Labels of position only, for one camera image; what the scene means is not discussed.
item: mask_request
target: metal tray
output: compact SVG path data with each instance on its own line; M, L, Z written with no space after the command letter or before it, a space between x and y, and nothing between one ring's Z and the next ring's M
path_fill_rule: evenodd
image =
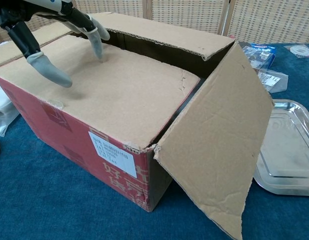
M309 196L309 112L295 101L273 101L254 179L274 194Z

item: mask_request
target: white plastic bag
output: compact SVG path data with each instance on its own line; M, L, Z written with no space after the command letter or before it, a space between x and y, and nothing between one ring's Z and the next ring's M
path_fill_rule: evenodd
M18 110L0 87L0 136L4 137L8 126L19 115Z

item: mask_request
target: robotic hand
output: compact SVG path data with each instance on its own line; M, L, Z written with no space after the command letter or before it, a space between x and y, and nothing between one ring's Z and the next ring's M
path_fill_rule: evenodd
M74 8L72 0L0 0L0 27L7 30L27 62L45 78L69 88L72 86L70 77L41 52L39 43L25 24L34 14L62 22L75 33L84 33L99 59L103 56L101 39L109 40L110 35L98 21Z

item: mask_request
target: white sticker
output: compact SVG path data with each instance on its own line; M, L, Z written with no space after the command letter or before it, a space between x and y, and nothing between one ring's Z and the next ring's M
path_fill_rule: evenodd
M89 135L97 154L101 158L137 178L134 156L132 154L118 148L92 132L89 132Z
M263 72L259 72L258 77L263 85L270 87L273 87L281 79L280 77L272 76Z

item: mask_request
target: blue floor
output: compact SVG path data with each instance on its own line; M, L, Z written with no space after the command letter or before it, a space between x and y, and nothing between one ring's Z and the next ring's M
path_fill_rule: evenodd
M289 75L288 90L273 98L309 110L309 58L273 46L271 69ZM38 140L20 116L0 145L0 240L230 239L175 182L147 213ZM242 218L244 240L309 240L309 197L253 182Z

